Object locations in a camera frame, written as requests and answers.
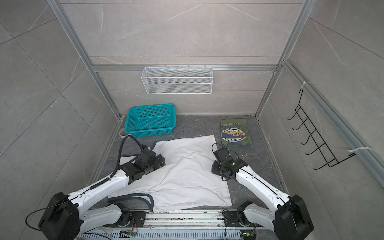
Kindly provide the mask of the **green tank top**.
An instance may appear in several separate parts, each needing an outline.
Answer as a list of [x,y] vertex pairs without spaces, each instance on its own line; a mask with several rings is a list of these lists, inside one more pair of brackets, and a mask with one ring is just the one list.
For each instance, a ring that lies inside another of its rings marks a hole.
[[221,142],[223,146],[251,147],[251,135],[246,119],[221,120]]

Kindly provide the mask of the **teal plastic basket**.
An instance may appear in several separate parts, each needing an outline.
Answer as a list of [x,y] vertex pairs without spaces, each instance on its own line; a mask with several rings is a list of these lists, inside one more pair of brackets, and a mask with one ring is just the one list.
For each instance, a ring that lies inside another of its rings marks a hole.
[[169,135],[176,127],[176,109],[173,104],[130,108],[125,133],[136,138]]

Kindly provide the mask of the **white tank top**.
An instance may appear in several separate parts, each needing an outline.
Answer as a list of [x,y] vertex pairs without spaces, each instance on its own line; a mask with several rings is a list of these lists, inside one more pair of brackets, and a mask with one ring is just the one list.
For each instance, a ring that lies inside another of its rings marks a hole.
[[157,142],[153,151],[165,158],[166,165],[108,197],[149,194],[156,212],[230,207],[228,184],[211,172],[215,142],[213,135]]

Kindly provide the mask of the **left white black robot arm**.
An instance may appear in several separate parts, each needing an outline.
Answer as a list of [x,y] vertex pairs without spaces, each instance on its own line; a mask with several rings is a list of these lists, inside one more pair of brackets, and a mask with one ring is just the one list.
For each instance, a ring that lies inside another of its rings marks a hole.
[[54,195],[38,224],[39,230],[49,240],[73,240],[103,225],[117,223],[125,210],[115,204],[92,210],[91,208],[112,194],[141,179],[163,166],[162,155],[145,149],[124,164],[118,164],[114,172],[84,189],[68,195],[60,192]]

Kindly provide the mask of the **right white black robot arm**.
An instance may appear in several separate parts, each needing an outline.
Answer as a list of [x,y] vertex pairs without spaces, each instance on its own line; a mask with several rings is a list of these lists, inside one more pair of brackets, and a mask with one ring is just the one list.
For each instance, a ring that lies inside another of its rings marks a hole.
[[222,181],[234,180],[250,190],[265,205],[246,201],[237,208],[236,218],[227,226],[263,226],[275,233],[279,240],[304,240],[314,225],[305,201],[298,195],[290,196],[260,177],[244,160],[231,156],[231,150],[220,146],[212,151],[215,161],[211,172]]

